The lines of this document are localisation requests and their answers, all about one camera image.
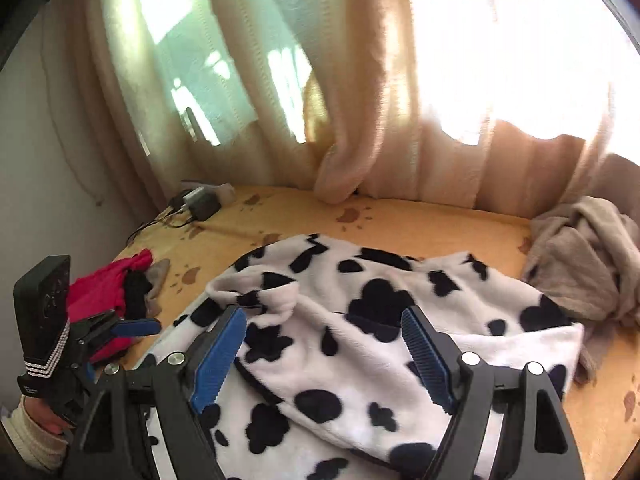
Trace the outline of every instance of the yellow bedsheet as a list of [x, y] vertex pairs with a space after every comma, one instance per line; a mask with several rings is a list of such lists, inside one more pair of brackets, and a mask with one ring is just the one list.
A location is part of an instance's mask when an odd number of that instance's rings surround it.
[[[297, 234], [319, 232], [415, 258], [470, 251], [515, 278], [529, 248], [528, 221], [521, 218], [358, 196], [327, 205], [310, 192], [288, 188], [247, 186], [237, 192], [238, 200], [208, 221], [182, 229], [158, 224], [121, 252], [120, 258], [146, 247], [155, 260], [171, 260], [159, 297], [163, 327], [236, 258]], [[132, 367], [151, 343], [152, 338], [145, 338], [133, 346], [123, 364]], [[574, 384], [564, 401], [587, 480], [612, 479], [640, 436], [635, 414], [637, 408], [640, 419], [639, 347], [635, 334], [619, 333], [598, 380]]]

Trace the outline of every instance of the cow print blanket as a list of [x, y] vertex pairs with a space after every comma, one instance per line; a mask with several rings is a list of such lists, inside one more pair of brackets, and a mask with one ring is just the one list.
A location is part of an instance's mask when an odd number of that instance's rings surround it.
[[[229, 479], [421, 478], [450, 417], [400, 335], [409, 305], [490, 364], [540, 362], [560, 396], [582, 340], [549, 298], [469, 253], [420, 262], [303, 235], [238, 259], [141, 365], [186, 350], [230, 304], [246, 309], [246, 338], [200, 417]], [[491, 471], [501, 423], [492, 411], [474, 478]], [[175, 478], [154, 410], [147, 426], [161, 478]]]

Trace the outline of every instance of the charger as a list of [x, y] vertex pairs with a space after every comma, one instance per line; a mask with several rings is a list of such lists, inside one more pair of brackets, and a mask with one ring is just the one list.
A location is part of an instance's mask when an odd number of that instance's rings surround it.
[[204, 222], [211, 218], [222, 207], [215, 193], [207, 192], [204, 187], [198, 187], [184, 196], [184, 203], [191, 213], [193, 220]]

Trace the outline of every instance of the blue gripper pad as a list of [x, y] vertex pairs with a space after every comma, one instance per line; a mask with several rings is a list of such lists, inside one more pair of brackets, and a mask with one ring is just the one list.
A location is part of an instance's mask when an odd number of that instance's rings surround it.
[[427, 331], [411, 309], [402, 311], [401, 327], [402, 338], [411, 357], [414, 358], [415, 366], [431, 400], [441, 406], [446, 413], [453, 415], [456, 399], [450, 390], [448, 368], [441, 361]]
[[224, 322], [223, 315], [211, 331], [211, 336], [214, 338], [213, 344], [209, 351], [205, 350], [206, 354], [193, 374], [193, 393], [190, 401], [198, 414], [215, 402], [246, 334], [246, 315], [241, 308], [231, 314], [216, 336], [214, 332], [218, 329], [218, 325]]
[[111, 329], [116, 337], [142, 337], [159, 334], [162, 325], [157, 319], [128, 319], [118, 322]]

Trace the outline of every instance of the sheer curtain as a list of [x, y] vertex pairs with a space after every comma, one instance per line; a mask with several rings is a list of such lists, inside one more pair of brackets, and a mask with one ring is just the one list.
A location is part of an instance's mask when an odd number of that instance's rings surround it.
[[156, 206], [206, 178], [640, 219], [640, 56], [600, 0], [77, 2], [97, 136]]

